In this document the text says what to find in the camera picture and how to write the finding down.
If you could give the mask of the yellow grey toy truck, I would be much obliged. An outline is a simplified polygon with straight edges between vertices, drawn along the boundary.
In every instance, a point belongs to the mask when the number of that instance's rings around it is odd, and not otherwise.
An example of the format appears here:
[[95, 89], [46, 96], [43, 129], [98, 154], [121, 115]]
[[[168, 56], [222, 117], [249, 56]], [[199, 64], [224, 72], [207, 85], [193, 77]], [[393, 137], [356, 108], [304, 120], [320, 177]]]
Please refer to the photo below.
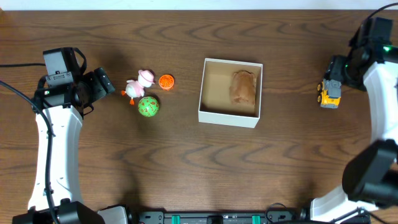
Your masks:
[[322, 108], [337, 109], [341, 100], [341, 83], [336, 80], [323, 79], [317, 85], [317, 102]]

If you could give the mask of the pink toy duck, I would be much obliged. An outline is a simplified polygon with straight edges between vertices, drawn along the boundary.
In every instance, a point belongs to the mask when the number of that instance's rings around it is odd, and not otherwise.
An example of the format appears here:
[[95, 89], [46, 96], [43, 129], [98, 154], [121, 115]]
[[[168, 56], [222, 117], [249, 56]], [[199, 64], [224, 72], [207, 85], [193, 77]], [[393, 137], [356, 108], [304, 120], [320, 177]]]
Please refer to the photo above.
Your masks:
[[154, 84], [154, 74], [150, 70], [139, 70], [137, 80], [127, 80], [125, 90], [121, 91], [122, 96], [130, 97], [130, 105], [134, 105], [134, 99], [145, 95], [145, 88]]

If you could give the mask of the brown plush toy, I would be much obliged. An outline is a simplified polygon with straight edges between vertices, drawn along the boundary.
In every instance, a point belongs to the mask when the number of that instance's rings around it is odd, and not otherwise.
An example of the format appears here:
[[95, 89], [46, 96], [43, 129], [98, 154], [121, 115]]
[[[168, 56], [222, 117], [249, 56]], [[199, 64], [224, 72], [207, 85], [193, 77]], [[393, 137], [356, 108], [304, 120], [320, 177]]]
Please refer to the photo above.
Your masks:
[[232, 104], [255, 105], [257, 76], [246, 70], [235, 72], [229, 88]]

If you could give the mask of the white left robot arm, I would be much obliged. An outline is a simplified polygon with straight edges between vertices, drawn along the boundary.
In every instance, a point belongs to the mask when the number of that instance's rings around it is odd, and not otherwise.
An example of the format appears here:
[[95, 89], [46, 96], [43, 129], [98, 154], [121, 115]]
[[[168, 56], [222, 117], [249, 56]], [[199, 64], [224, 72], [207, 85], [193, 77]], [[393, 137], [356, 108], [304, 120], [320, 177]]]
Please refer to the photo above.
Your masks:
[[115, 90], [103, 68], [74, 77], [56, 72], [40, 79], [28, 102], [39, 132], [37, 172], [28, 211], [13, 223], [111, 223], [126, 219], [123, 208], [96, 212], [83, 204], [78, 142], [84, 109]]

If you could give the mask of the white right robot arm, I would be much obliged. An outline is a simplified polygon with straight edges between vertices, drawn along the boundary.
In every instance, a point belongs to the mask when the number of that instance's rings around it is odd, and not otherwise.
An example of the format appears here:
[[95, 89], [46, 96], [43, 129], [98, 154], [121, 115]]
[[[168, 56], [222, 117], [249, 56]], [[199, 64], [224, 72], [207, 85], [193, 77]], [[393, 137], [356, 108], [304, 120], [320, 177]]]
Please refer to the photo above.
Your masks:
[[397, 47], [353, 48], [338, 73], [365, 89], [371, 112], [371, 143], [346, 166], [342, 183], [310, 203], [307, 219], [341, 223], [356, 215], [397, 205]]

